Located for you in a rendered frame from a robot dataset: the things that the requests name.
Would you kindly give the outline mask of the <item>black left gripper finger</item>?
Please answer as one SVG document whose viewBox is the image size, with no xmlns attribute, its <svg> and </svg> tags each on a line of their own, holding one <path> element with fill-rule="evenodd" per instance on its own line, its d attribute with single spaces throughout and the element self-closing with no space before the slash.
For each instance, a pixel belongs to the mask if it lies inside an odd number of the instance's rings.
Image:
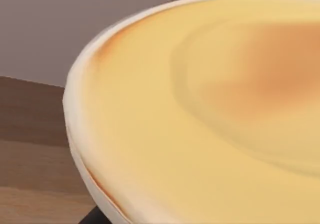
<svg viewBox="0 0 320 224">
<path fill-rule="evenodd" d="M 97 205 L 78 224 L 112 224 Z"/>
</svg>

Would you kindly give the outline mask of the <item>round yellow bread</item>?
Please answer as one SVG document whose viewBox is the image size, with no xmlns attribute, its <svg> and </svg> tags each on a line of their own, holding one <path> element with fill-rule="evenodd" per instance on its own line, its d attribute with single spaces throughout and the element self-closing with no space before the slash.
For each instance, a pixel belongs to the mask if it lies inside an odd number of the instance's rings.
<svg viewBox="0 0 320 224">
<path fill-rule="evenodd" d="M 320 0 L 175 0 L 103 30 L 63 94 L 113 224 L 320 224 Z"/>
</svg>

